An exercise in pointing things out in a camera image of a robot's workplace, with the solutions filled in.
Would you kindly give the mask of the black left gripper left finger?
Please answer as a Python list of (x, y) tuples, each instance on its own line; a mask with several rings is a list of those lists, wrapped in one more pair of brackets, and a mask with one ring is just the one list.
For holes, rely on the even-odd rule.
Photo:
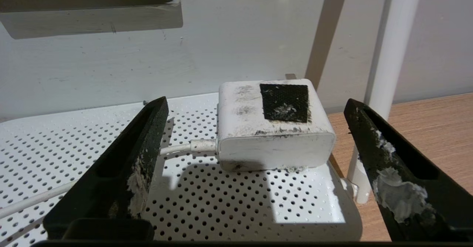
[(169, 114), (166, 97), (150, 101), (44, 217), (49, 240), (75, 220), (140, 219)]

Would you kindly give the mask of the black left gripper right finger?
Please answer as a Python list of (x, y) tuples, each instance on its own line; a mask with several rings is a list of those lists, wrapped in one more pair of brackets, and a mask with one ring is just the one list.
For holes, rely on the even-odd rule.
[(393, 242), (471, 242), (473, 197), (366, 104), (345, 120)]

